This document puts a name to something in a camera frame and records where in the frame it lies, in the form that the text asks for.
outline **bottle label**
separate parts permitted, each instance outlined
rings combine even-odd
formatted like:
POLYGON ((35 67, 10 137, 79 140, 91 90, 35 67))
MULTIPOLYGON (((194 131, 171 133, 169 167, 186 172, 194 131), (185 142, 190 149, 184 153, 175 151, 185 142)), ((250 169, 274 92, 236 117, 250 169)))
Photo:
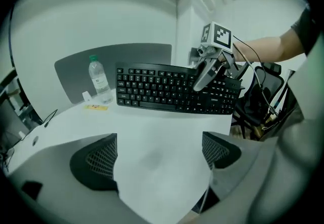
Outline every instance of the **bottle label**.
POLYGON ((107 87, 108 81, 106 76, 99 76, 97 78, 92 79, 93 85, 96 89, 102 89, 107 87))

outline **yellow sticker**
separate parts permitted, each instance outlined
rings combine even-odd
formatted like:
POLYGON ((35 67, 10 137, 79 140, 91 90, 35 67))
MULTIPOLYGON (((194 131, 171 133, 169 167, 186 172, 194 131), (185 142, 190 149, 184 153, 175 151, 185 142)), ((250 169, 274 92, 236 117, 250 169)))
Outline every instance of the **yellow sticker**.
POLYGON ((102 106, 102 105, 86 105, 85 108, 96 109, 96 110, 108 110, 107 106, 102 106))

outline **keyboard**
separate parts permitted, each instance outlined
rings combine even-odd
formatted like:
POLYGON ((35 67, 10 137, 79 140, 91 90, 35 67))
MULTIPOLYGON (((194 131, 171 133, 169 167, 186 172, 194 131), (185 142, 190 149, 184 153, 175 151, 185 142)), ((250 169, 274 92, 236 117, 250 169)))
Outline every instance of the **keyboard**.
POLYGON ((195 114, 232 114, 240 81, 216 76, 201 91, 193 85, 198 71, 162 64, 117 63, 117 104, 195 114))

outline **plastic bottle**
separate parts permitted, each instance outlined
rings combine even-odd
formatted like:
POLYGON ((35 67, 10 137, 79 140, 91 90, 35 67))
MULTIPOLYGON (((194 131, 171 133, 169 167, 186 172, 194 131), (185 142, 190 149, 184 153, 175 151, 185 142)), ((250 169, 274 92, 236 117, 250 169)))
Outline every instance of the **plastic bottle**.
POLYGON ((98 62, 97 55, 91 55, 89 58, 91 61, 89 65, 89 75, 96 88, 98 97, 102 103, 110 103, 113 101, 113 96, 103 66, 98 62))

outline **table surface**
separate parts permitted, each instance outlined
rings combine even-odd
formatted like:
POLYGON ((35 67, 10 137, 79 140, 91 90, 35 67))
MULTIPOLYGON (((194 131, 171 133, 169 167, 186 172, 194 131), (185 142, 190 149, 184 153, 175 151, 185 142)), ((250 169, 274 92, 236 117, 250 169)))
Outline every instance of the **table surface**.
POLYGON ((46 147, 117 133, 114 179, 120 198, 150 223, 177 223, 208 187, 210 170, 201 152, 203 131, 229 134, 232 115, 139 109, 118 106, 116 99, 108 110, 85 109, 86 104, 100 103, 78 104, 16 144, 9 174, 46 147))

